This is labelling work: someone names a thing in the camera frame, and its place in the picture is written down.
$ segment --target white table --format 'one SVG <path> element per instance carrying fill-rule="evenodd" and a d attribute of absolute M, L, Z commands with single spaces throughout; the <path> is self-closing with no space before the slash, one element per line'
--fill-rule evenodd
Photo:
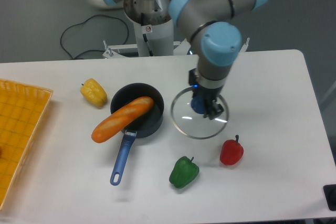
<path fill-rule="evenodd" d="M 222 91 L 229 123 L 219 136 L 192 140 L 173 126 L 170 105 L 188 87 L 196 56 L 0 64 L 0 78 L 54 90 L 0 221 L 5 223 L 212 223 L 335 216 L 322 187 L 336 168 L 302 53 L 240 54 Z M 121 184 L 110 176 L 122 134 L 97 144 L 95 126 L 109 115 L 79 92 L 95 78 L 109 102 L 124 85 L 145 82 L 165 101 L 164 121 L 134 142 Z M 221 145 L 240 135 L 235 168 L 219 162 Z M 177 159 L 194 156 L 198 178 L 176 190 Z"/>

